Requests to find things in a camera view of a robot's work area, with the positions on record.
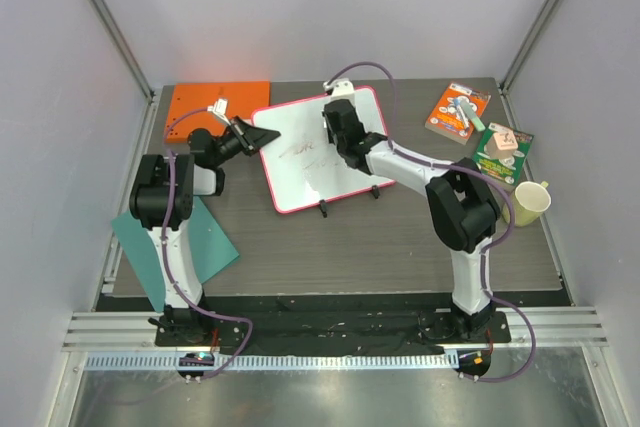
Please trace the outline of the pink framed whiteboard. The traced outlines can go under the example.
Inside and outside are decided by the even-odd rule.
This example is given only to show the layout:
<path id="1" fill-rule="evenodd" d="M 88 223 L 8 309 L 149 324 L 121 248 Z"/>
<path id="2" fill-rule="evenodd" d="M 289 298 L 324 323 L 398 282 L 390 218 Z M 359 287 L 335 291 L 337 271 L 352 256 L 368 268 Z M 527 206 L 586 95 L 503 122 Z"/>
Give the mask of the pink framed whiteboard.
<path id="1" fill-rule="evenodd" d="M 394 183 L 347 166 L 328 141 L 323 117 L 328 101 L 326 95 L 320 95 L 266 107 L 252 114 L 254 126 L 280 133 L 260 149 L 260 157 L 274 207 L 281 214 Z"/>

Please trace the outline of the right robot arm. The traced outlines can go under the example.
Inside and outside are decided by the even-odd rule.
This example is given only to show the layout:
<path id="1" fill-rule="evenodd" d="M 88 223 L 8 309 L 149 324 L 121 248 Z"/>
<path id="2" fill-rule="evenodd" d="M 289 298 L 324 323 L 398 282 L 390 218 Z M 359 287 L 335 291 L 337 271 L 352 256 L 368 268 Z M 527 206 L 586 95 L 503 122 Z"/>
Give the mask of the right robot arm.
<path id="1" fill-rule="evenodd" d="M 495 311 L 489 252 L 499 207 L 474 162 L 436 160 L 368 132 L 348 100 L 327 103 L 323 117 L 328 141 L 348 167 L 393 180 L 426 198 L 434 231 L 451 254 L 453 333 L 465 342 L 477 340 Z"/>

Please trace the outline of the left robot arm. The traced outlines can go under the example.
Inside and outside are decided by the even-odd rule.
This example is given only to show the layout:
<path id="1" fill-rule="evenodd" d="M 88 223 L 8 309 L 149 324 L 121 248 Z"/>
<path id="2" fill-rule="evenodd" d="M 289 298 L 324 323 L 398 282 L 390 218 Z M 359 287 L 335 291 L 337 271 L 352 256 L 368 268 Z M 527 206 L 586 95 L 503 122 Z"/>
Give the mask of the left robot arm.
<path id="1" fill-rule="evenodd" d="M 178 328 L 193 346 L 205 344 L 213 332 L 213 315 L 203 300 L 189 241 L 194 202 L 222 194 L 225 162 L 239 154 L 253 156 L 281 136 L 238 116 L 223 122 L 220 135 L 205 128 L 188 134 L 187 154 L 143 155 L 129 196 L 129 211 L 151 239 L 161 269 L 164 296 L 156 325 Z"/>

